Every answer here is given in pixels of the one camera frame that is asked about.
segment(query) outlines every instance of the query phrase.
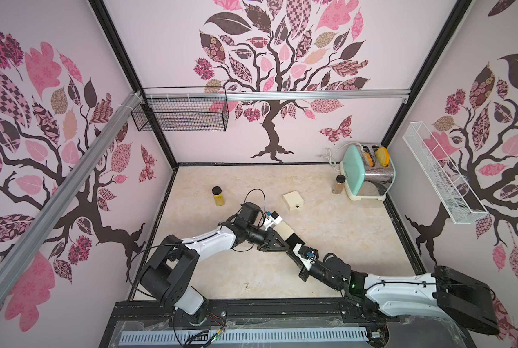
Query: glass jar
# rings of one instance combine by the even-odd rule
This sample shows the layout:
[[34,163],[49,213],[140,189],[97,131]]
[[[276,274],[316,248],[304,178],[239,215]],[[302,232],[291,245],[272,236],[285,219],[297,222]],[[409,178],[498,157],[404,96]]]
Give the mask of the glass jar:
[[224,197],[222,196],[222,190],[219,186],[213,187],[213,198],[214,204],[217,206],[224,205]]
[[342,193],[344,189],[344,182],[346,181],[346,177],[344,175],[337,175],[334,180],[334,184],[332,184],[332,193],[339,194]]

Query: black frame edge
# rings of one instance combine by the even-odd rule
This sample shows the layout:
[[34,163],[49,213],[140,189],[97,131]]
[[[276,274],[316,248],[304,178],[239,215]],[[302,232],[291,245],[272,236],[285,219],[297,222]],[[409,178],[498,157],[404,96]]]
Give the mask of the black frame edge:
[[[137,74],[135,73],[135,69],[131,64],[131,61],[128,57],[128,53],[125,50],[124,44],[122,43],[122,40],[120,39],[120,36],[116,31],[116,27],[112,22],[112,18],[110,17],[110,14],[106,9],[106,5],[104,4],[103,0],[88,0],[88,2],[91,5],[93,12],[95,13],[96,19],[99,21],[104,35],[108,39],[110,47],[116,55],[118,63],[122,67],[125,77],[131,86],[131,89],[134,91],[141,92],[141,96],[144,100],[144,103],[142,103],[142,107],[144,109],[147,108],[145,91],[143,89],[143,86],[141,85],[141,82],[139,81],[139,78],[137,77]],[[162,148],[164,155],[168,160],[168,163],[170,163],[170,167],[176,168],[178,166],[178,162],[176,162],[174,153],[168,145],[164,133],[158,127],[157,118],[155,117],[154,113],[151,113],[150,117],[151,127],[153,128],[153,133],[157,137],[157,141],[160,145],[160,148]]]
[[411,92],[408,96],[408,101],[406,102],[406,104],[402,104],[401,107],[398,108],[398,112],[396,113],[393,121],[387,129],[387,132],[385,133],[385,136],[381,141],[382,146],[388,147],[390,141],[394,138],[396,132],[402,125],[402,121],[404,121],[410,108],[414,104],[414,101],[416,101],[416,99],[418,98],[419,93],[423,88],[423,85],[429,78],[429,75],[433,71],[435,64],[441,57],[441,54],[443,53],[445,47],[450,41],[450,38],[454,35],[456,28],[462,21],[462,18],[464,18],[464,14],[468,10],[471,3],[472,0],[457,0],[456,4],[454,4],[454,8],[450,12],[449,17],[444,23],[443,29],[441,29],[439,36],[437,36],[437,40],[435,40],[433,47],[431,47],[431,50],[427,55],[427,58],[425,58],[425,61],[423,62],[422,68],[416,75],[414,82],[412,82],[412,87],[410,87]]

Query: wall-mounted shelf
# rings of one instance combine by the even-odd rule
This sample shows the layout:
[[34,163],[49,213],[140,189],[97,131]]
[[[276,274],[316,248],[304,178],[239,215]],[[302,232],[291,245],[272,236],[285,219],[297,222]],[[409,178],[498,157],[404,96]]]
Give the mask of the wall-mounted shelf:
[[402,137],[455,224],[471,224],[487,212],[469,182],[423,122],[411,122]]

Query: marble floor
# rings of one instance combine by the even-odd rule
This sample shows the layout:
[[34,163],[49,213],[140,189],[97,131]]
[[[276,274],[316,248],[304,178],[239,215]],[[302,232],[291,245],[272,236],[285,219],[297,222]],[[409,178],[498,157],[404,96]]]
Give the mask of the marble floor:
[[[247,192],[261,188],[268,211],[276,211],[319,256],[332,252],[352,269],[378,275],[414,275],[381,201],[353,202],[333,194],[338,173],[329,165],[243,165],[181,167],[153,245],[166,236],[193,237],[216,228],[240,208]],[[220,186],[226,204],[216,206],[211,193]],[[298,191],[304,205],[290,212],[282,195]],[[263,206],[260,191],[248,201]],[[247,242],[238,250],[249,247]],[[284,253],[223,251],[197,265],[190,285],[207,298],[332,297],[338,292],[310,277]],[[150,300],[137,292],[135,300]]]

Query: metal frame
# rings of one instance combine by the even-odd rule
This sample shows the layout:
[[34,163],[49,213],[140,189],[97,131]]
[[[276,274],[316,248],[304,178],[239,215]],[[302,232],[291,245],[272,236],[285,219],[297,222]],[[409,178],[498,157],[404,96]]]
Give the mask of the metal frame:
[[108,149],[116,134],[124,126],[130,117],[131,108],[140,102],[139,93],[134,92],[124,100],[122,103],[123,108],[116,109],[116,112],[112,115],[110,121],[106,123],[99,137],[91,144],[79,163],[75,165],[48,203],[42,207],[39,215],[37,215],[25,233],[19,237],[10,253],[0,263],[0,304],[6,299],[13,285],[31,260],[33,260],[46,237],[52,232],[56,222],[74,200],[75,194],[79,191],[93,168],[95,168],[102,154]]

